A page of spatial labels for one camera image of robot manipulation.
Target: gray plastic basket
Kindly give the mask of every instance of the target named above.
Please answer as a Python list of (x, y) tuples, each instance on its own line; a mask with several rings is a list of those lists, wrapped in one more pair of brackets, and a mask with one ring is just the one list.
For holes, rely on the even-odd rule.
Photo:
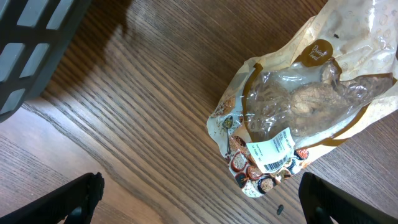
[(91, 0), (0, 0), (0, 122), (39, 96)]

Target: food package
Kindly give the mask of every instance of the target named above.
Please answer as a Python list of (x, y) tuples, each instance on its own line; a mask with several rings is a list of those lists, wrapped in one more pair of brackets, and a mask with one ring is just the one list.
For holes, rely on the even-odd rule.
[(277, 52), (250, 58), (207, 128), (260, 197), (398, 107), (398, 0), (329, 0)]

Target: wood grain surface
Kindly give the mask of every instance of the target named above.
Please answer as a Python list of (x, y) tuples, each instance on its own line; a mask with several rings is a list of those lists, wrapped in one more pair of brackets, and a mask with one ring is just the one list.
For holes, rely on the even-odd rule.
[[(0, 216), (101, 172), (92, 223), (305, 223), (302, 172), (246, 197), (206, 120), (245, 60), (324, 4), (94, 0), (42, 96), (0, 124)], [(396, 133), (398, 113), (306, 170), (398, 217)]]

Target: white sticker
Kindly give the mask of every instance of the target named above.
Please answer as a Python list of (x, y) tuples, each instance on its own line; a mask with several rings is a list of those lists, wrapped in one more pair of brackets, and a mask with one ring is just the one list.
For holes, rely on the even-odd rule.
[(293, 156), (294, 141), (286, 128), (268, 141), (247, 143), (258, 168), (263, 173), (275, 172)]

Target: printed food illustration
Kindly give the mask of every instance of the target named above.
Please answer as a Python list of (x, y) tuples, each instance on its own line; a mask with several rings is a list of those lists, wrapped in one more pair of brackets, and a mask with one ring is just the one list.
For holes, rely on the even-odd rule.
[(329, 0), (286, 46), (238, 70), (206, 125), (244, 194), (266, 194), (398, 110), (396, 11)]

